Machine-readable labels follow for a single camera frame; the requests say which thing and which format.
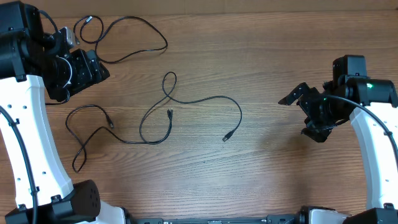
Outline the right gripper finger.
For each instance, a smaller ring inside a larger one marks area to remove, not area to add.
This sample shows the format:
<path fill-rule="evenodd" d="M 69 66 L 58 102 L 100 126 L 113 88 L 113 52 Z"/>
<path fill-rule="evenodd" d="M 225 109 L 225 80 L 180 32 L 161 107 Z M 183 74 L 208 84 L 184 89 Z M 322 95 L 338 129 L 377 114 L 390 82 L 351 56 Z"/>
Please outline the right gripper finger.
<path fill-rule="evenodd" d="M 325 142 L 330 135 L 332 127 L 322 128 L 303 128 L 301 134 L 304 134 L 315 142 Z"/>
<path fill-rule="evenodd" d="M 280 105 L 291 105 L 294 101 L 299 99 L 302 95 L 309 92 L 309 86 L 303 82 L 296 86 L 287 96 L 278 101 Z"/>

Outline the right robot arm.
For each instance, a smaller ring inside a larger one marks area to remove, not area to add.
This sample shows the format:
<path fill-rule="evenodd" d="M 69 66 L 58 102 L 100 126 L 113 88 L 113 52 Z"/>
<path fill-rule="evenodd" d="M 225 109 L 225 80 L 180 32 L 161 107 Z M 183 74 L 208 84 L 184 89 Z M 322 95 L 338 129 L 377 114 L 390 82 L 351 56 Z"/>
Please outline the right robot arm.
<path fill-rule="evenodd" d="M 307 116 L 301 132 L 316 142 L 325 142 L 332 129 L 350 122 L 366 176 L 366 209 L 346 215 L 303 206 L 295 215 L 269 215 L 266 222 L 397 224 L 396 88 L 390 80 L 370 78 L 362 55 L 337 58 L 332 70 L 333 79 L 323 84 L 323 92 L 301 83 L 279 104 L 301 107 Z"/>

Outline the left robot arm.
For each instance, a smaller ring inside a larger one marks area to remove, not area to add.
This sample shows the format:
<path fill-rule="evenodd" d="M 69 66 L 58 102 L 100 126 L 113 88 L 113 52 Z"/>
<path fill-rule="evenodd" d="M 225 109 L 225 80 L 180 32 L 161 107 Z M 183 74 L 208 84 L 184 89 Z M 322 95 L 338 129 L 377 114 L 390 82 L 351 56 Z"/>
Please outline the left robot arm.
<path fill-rule="evenodd" d="M 51 105 L 109 77 L 93 51 L 77 48 L 68 28 L 44 32 L 45 12 L 20 1 L 1 5 L 1 134 L 16 188 L 7 223 L 134 223 L 100 198 L 92 180 L 73 183 L 47 117 Z"/>

